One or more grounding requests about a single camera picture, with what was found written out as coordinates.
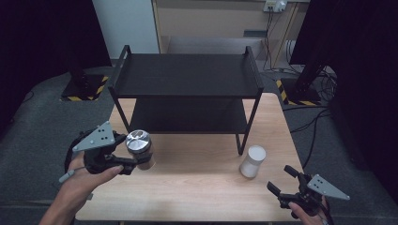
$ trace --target canister lid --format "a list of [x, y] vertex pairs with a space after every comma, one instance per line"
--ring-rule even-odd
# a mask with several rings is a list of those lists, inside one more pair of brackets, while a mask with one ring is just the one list
[[141, 129], [136, 129], [131, 132], [127, 136], [125, 143], [129, 152], [132, 154], [143, 153], [151, 144], [149, 133]]
[[249, 161], [254, 165], [259, 165], [266, 158], [266, 150], [259, 145], [253, 145], [249, 148]]

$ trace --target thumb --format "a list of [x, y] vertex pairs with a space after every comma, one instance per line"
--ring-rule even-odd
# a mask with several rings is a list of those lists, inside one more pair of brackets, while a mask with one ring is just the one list
[[100, 186], [112, 179], [114, 179], [121, 171], [123, 171], [123, 166], [115, 166], [112, 168], [109, 168], [108, 170], [98, 174], [97, 179], [96, 179], [96, 185]]
[[294, 214], [296, 214], [296, 216], [298, 216], [298, 218], [304, 223], [307, 224], [306, 222], [308, 222], [308, 215], [307, 213], [296, 203], [294, 202], [290, 202], [289, 203], [289, 207], [292, 210], [292, 212]]

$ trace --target black metal shelf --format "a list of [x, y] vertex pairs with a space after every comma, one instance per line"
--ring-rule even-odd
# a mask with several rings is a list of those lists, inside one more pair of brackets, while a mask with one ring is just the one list
[[155, 133], [244, 134], [242, 99], [139, 98], [130, 129]]
[[[250, 47], [244, 54], [136, 54], [125, 46], [109, 84], [128, 132], [235, 134], [240, 155], [263, 89]], [[130, 122], [120, 98], [136, 98]], [[242, 99], [255, 99], [249, 120]]]

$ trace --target metal canister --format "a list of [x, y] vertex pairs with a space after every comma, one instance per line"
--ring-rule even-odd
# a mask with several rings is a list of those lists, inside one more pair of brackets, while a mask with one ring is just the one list
[[[126, 146], [133, 158], [138, 158], [142, 154], [154, 152], [149, 133], [141, 129], [134, 130], [127, 136]], [[152, 155], [148, 162], [139, 164], [137, 167], [142, 171], [146, 171], [149, 170], [153, 165], [155, 165], [155, 159]]]

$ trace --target white wall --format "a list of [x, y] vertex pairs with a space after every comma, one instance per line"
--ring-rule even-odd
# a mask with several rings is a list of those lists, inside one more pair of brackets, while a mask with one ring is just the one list
[[130, 45], [133, 53], [159, 53], [151, 0], [93, 0], [111, 59]]

